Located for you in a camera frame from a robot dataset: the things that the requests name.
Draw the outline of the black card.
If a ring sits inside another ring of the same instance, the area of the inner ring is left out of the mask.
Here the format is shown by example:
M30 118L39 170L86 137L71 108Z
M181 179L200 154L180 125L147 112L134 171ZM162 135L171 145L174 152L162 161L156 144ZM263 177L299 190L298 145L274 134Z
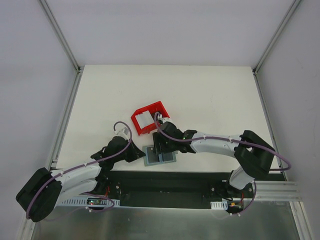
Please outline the black card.
M173 152L163 153L162 154L162 162L163 163L171 163L176 161L176 155Z

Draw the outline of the green leather card holder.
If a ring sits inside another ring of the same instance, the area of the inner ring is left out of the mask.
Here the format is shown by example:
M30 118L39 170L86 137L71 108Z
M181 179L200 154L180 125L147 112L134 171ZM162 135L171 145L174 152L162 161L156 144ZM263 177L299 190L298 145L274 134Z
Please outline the green leather card holder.
M145 153L145 156L143 157L145 167L169 164L177 161L177 151L157 154L155 148L151 145L144 146L142 151Z

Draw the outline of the red plastic card bin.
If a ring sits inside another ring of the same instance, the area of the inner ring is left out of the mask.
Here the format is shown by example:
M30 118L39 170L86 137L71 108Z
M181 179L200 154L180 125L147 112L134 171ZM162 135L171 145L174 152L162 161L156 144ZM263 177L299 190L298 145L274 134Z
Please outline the red plastic card bin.
M139 136L149 134L156 129L154 121L156 112L159 112L165 118L170 117L161 101L157 101L147 106L141 107L135 110L135 112L132 114L131 121Z

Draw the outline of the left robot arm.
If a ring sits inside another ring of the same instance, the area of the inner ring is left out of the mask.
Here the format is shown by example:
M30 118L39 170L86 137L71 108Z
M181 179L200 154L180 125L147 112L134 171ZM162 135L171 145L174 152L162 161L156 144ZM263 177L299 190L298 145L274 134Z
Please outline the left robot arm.
M131 163L145 153L133 141L115 136L101 150L90 157L88 163L68 170L39 168L17 193L15 199L33 222L45 219L56 205L76 195L106 193L108 174L115 163Z

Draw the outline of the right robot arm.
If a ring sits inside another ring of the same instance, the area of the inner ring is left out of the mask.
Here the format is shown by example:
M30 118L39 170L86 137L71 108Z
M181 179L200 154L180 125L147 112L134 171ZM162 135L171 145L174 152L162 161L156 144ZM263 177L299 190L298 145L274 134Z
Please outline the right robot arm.
M251 130L240 135L214 136L197 130L182 132L172 122L159 125L152 134L154 152L212 153L234 158L239 167L233 170L225 184L225 192L237 197L245 186L256 179L265 179L271 171L274 148Z

